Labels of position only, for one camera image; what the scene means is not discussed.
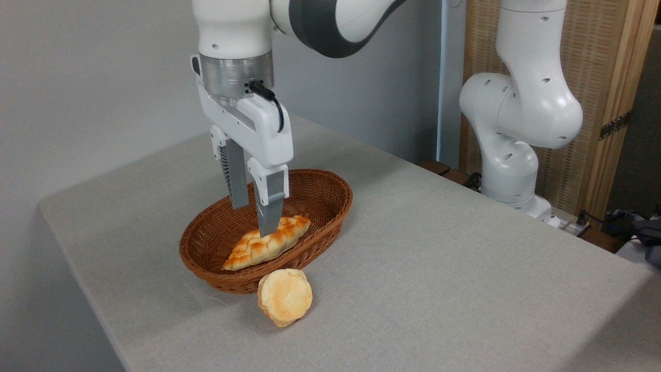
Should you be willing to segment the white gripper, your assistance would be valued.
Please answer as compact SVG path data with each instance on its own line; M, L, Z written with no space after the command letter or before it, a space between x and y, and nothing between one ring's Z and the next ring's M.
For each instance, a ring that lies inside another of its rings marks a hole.
M245 154L254 179L261 236L278 230L290 197L288 165L293 159L290 118L272 92L273 57L191 57L203 112L212 122L213 155L221 162L232 207L249 204Z

